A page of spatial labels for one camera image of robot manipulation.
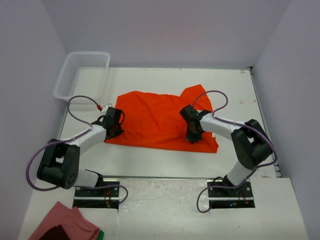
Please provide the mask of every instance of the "white laundry basket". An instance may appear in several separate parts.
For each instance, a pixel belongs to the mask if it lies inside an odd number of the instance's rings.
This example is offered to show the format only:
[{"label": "white laundry basket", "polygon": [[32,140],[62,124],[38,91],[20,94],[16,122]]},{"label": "white laundry basket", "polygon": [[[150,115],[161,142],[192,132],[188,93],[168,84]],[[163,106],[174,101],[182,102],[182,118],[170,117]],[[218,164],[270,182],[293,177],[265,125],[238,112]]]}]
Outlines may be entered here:
[{"label": "white laundry basket", "polygon": [[[65,59],[53,95],[68,101],[72,96],[85,95],[100,100],[107,80],[110,55],[106,52],[71,52]],[[75,98],[72,103],[92,103],[85,98]]]}]

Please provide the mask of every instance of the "wall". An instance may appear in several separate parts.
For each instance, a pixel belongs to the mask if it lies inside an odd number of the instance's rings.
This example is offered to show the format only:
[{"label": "wall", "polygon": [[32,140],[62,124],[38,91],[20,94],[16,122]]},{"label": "wall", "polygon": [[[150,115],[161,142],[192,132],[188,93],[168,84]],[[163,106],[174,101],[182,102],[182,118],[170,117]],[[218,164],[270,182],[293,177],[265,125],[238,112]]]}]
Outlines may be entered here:
[{"label": "wall", "polygon": [[290,0],[42,0],[67,51],[113,67],[253,66]]},{"label": "wall", "polygon": [[320,1],[292,0],[253,69],[284,177],[311,240],[319,231]]},{"label": "wall", "polygon": [[52,91],[65,57],[39,0],[0,1],[0,239],[18,238],[32,193],[28,158],[61,126],[65,105]]}]

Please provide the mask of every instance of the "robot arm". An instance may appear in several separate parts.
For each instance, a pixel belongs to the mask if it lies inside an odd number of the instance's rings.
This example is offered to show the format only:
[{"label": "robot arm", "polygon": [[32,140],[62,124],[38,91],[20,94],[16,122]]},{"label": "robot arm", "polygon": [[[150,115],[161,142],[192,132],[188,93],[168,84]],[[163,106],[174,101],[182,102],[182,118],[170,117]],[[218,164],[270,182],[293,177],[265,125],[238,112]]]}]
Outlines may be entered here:
[{"label": "robot arm", "polygon": [[[226,186],[237,186],[244,181],[255,168],[271,154],[272,150],[269,145],[255,132],[241,127],[226,118],[213,117],[212,112],[208,110],[197,111],[191,105],[184,107],[180,115],[187,123],[186,139],[190,143],[196,143],[202,140],[202,133],[211,132],[227,138],[233,142],[234,150],[238,161],[232,170],[223,178],[222,184]],[[250,126],[266,138],[267,135],[258,121],[251,119],[247,122],[237,122]]]},{"label": "robot arm", "polygon": [[[82,135],[86,132],[84,131],[77,139],[47,147],[37,170],[38,179],[64,189],[72,186],[95,187],[100,175],[79,169],[80,156],[94,145],[122,134],[122,114],[124,116],[122,110],[108,107],[105,115],[92,123],[92,129],[87,134]],[[49,143],[56,141],[58,140],[51,139]]]}]

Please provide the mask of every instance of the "red towel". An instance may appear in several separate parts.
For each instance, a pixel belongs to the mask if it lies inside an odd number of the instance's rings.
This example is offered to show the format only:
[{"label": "red towel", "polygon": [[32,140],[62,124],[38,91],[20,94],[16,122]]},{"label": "red towel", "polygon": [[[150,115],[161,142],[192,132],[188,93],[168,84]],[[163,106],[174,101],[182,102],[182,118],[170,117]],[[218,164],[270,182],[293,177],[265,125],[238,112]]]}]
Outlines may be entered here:
[{"label": "red towel", "polygon": [[77,207],[69,209],[58,201],[29,240],[39,240],[49,229],[59,225],[71,240],[96,240],[100,231],[97,226],[82,217]]},{"label": "red towel", "polygon": [[[125,113],[124,133],[106,143],[155,149],[216,153],[218,144],[211,132],[203,140],[191,144],[186,140],[187,124],[180,110],[204,93],[201,85],[186,88],[180,96],[132,91],[118,96],[115,107]],[[207,95],[195,104],[197,110],[210,110]]]}]

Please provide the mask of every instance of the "white table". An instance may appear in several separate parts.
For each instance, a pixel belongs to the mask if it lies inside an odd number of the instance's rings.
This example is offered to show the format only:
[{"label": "white table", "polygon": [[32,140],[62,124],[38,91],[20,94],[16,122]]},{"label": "white table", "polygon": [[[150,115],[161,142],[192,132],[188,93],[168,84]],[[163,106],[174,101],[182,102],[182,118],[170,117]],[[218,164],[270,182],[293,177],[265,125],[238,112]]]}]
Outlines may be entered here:
[{"label": "white table", "polygon": [[[262,124],[248,70],[110,68],[101,105],[116,104],[117,96],[142,91],[180,95],[190,86],[227,94],[229,105],[220,116],[234,120],[256,119]],[[223,96],[209,96],[213,108],[224,104]],[[89,122],[99,116],[92,106],[73,105],[74,114]],[[69,115],[61,138],[86,126]],[[81,156],[80,168],[111,176],[214,178],[226,175],[237,161],[231,141],[216,136],[218,153],[169,151],[101,143]],[[119,212],[113,209],[80,209],[83,216],[105,232],[105,239],[308,239],[297,200],[287,178],[276,178],[273,166],[251,177],[256,208],[216,209],[200,214],[196,196],[206,187],[204,179],[122,179],[129,197]],[[37,180],[37,185],[49,186]],[[27,239],[57,202],[72,207],[74,189],[33,191],[19,239]],[[201,206],[208,207],[204,194]]]}]

